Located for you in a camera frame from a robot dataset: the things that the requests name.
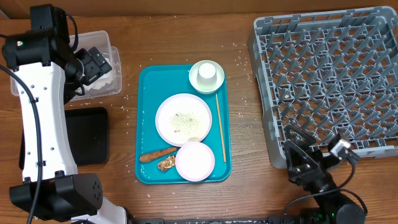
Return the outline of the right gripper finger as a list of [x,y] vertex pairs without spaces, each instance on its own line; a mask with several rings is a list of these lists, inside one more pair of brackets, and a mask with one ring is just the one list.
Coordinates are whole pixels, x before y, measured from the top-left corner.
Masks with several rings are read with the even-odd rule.
[[285,136],[298,146],[312,146],[317,142],[313,136],[293,124],[285,127]]
[[342,149],[342,143],[340,142],[341,135],[337,134],[329,143],[328,143],[328,152],[339,152]]

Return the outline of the white tissue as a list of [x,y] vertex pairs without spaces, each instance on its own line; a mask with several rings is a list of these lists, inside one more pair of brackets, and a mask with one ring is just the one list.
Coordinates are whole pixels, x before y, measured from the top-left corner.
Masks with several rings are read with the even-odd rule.
[[111,70],[110,72],[104,74],[99,79],[97,79],[94,83],[85,87],[86,91],[89,90],[100,90],[103,89],[106,85],[112,84],[113,82],[114,72]]

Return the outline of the pale green bowl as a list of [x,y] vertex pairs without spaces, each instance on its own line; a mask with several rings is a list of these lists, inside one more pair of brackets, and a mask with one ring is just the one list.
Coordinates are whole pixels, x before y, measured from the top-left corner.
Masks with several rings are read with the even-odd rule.
[[[197,83],[198,68],[201,64],[207,63],[207,62],[213,64],[216,68],[216,83],[213,86],[213,88],[202,89],[198,86],[198,83]],[[194,87],[194,89],[196,89],[197,92],[202,93],[202,94],[214,93],[217,89],[219,89],[221,87],[221,85],[224,82],[224,79],[225,79],[225,74],[224,74],[224,70],[222,69],[221,65],[212,60],[199,61],[199,62],[195,63],[189,71],[189,82],[190,82],[191,86]]]

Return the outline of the white plastic cup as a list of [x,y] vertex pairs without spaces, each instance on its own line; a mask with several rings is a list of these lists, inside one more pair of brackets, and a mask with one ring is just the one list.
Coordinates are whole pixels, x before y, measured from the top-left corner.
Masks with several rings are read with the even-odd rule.
[[203,63],[198,68],[198,86],[202,89],[213,88],[216,83],[216,68],[211,63]]

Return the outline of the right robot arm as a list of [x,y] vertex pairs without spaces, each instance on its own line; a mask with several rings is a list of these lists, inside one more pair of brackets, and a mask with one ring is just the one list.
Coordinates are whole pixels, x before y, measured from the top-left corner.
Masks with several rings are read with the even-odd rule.
[[[279,222],[287,221],[284,215],[290,206],[314,198],[318,208],[302,210],[295,223],[364,223],[368,214],[366,204],[357,194],[344,188],[353,178],[359,161],[359,156],[351,150],[351,143],[337,134],[328,143],[329,155],[325,157],[321,150],[312,148],[316,139],[298,126],[286,126],[285,136],[289,182],[302,186],[309,194],[288,203]],[[336,185],[329,170],[343,162],[350,164],[351,173],[342,184]]]

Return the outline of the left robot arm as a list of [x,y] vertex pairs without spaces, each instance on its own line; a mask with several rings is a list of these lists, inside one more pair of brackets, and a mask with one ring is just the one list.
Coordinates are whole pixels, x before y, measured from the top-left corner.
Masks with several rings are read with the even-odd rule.
[[78,48],[72,16],[50,4],[30,9],[31,28],[5,36],[1,70],[17,82],[24,130],[22,184],[11,202],[29,220],[73,223],[133,223],[128,209],[110,202],[96,174],[79,174],[70,149],[65,103],[111,71],[96,48]]

